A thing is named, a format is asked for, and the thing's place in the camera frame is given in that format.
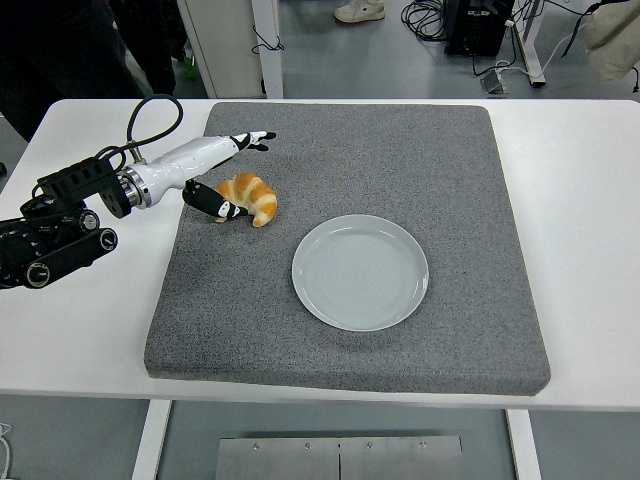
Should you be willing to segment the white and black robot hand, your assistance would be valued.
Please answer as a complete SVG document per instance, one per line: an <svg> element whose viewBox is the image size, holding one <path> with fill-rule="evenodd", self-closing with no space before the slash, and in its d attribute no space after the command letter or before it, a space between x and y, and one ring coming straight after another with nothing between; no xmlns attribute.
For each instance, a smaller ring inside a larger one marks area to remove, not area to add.
<svg viewBox="0 0 640 480"><path fill-rule="evenodd" d="M129 203L139 209L154 206L170 189L182 192L184 202L208 215L222 219L247 216L248 210L223 197L196 177L249 148L266 151L262 142L276 137L256 131L233 136L195 138L148 163L134 163L120 174Z"/></svg>

